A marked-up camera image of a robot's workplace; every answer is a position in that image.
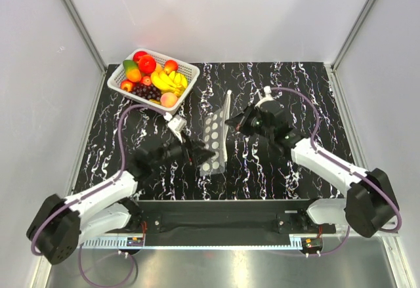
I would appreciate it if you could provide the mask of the right aluminium frame post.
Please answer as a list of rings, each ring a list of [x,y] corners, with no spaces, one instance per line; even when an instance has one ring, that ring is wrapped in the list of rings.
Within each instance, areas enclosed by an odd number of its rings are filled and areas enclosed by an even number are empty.
[[[348,50],[352,46],[354,40],[356,39],[358,33],[362,29],[366,19],[368,18],[370,12],[374,8],[377,0],[366,0],[361,11],[359,12],[355,22],[353,23],[344,43],[342,44],[337,56],[335,57],[334,61],[331,63],[331,70],[333,72],[337,71],[339,66],[341,65],[344,57],[347,55]]]

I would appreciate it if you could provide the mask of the white plastic fruit basket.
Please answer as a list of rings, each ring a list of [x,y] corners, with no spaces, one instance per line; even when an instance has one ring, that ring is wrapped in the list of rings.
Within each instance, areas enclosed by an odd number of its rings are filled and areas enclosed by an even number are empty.
[[[107,81],[134,102],[175,115],[200,74],[197,66],[148,49],[132,52]]]

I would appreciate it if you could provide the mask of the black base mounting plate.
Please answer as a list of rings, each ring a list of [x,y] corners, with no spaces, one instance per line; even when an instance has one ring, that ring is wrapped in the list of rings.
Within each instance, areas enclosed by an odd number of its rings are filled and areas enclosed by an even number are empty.
[[[311,200],[139,201],[136,225],[113,229],[135,234],[146,224],[146,246],[252,248],[289,245],[290,236],[333,235],[305,216]]]

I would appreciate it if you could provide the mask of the green orange mango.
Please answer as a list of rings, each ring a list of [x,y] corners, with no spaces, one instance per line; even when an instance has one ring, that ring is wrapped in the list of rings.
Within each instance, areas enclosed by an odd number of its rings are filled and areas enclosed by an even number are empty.
[[[138,70],[137,63],[131,59],[124,60],[122,64],[125,72],[129,70]]]

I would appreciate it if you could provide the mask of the dark purple grape bunch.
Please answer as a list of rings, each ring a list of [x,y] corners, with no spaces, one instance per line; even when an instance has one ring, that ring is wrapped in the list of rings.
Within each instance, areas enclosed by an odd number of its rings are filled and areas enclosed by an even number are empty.
[[[161,98],[161,91],[154,85],[138,83],[133,87],[131,93],[148,101],[159,102]]]

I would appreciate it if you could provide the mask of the connector board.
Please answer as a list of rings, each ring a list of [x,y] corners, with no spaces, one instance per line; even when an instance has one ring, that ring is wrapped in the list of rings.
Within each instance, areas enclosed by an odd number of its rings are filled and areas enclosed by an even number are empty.
[[[323,240],[321,237],[315,238],[306,238],[303,243],[305,248],[315,248],[315,247],[322,247]]]
[[[143,247],[144,246],[144,238],[141,236],[133,236],[128,237],[126,246],[128,247]]]

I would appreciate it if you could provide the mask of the small red apple front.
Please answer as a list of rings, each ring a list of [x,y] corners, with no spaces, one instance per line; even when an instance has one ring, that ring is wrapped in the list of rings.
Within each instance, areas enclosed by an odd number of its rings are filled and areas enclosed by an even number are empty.
[[[134,89],[134,86],[135,84],[132,81],[126,79],[121,82],[120,89],[130,93]]]

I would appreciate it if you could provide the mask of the aluminium front rail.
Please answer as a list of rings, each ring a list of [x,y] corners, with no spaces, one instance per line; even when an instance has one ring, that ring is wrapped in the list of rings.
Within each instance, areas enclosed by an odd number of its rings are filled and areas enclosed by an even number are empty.
[[[79,245],[107,232],[128,233],[120,247],[233,247],[291,245],[291,234],[333,234],[332,224],[318,224],[303,211],[176,211],[144,213],[116,203],[82,222],[65,210],[45,227],[28,232],[37,249],[60,262]]]

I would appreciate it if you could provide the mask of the clear dotted zip top bag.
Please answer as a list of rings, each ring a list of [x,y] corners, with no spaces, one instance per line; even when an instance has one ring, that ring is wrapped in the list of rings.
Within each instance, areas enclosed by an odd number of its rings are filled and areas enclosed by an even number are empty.
[[[228,126],[225,121],[230,117],[231,96],[232,91],[228,90],[222,107],[204,119],[203,142],[205,149],[213,152],[213,155],[201,164],[200,176],[225,172],[228,157],[226,148]]]

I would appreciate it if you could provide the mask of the peach fruit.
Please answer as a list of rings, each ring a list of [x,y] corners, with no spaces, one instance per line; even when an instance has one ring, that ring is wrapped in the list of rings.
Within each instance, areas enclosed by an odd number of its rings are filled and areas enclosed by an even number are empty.
[[[164,93],[160,98],[161,105],[165,108],[172,108],[178,101],[178,96],[175,93]]]

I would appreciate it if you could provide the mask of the left connector board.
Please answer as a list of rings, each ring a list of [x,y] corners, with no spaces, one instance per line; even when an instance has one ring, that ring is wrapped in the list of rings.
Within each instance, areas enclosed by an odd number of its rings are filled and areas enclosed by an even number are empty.
[[[144,238],[141,236],[133,236],[128,237],[126,246],[128,247],[143,247],[144,246]]]

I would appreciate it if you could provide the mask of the right connector board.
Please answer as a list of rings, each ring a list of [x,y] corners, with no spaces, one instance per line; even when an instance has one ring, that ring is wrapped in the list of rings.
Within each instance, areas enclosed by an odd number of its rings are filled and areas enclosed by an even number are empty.
[[[315,248],[315,247],[322,247],[323,240],[321,237],[315,238],[306,238],[303,243],[305,248]]]

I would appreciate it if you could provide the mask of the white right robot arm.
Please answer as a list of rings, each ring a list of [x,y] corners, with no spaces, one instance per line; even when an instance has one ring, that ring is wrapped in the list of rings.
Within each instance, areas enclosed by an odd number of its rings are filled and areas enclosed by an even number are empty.
[[[322,224],[342,224],[370,238],[378,231],[385,232],[392,218],[397,221],[395,229],[401,227],[399,206],[384,171],[357,167],[315,144],[286,121],[274,101],[249,104],[225,123],[246,136],[266,138],[281,156],[315,173],[343,195],[341,199],[313,201],[298,216],[303,232],[315,232]]]

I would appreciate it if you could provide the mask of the red apple back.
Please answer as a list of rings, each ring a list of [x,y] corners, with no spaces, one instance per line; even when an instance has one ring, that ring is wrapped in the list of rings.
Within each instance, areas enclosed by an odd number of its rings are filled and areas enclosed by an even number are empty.
[[[133,55],[133,61],[138,63],[139,60],[144,56],[147,55],[148,53],[145,51],[136,51]]]

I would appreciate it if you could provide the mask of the left aluminium frame post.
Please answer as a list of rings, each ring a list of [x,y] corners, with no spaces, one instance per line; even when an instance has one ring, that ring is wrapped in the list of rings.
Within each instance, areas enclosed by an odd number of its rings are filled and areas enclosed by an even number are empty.
[[[77,7],[73,0],[61,0],[66,11],[68,12],[70,18],[72,19],[72,22],[74,23],[74,26],[76,27],[79,35],[81,36],[85,46],[87,47],[89,53],[91,54],[95,64],[100,69],[101,72],[105,72],[107,65],[103,61],[103,58],[101,57],[92,37],[89,34],[89,31],[83,22]]]

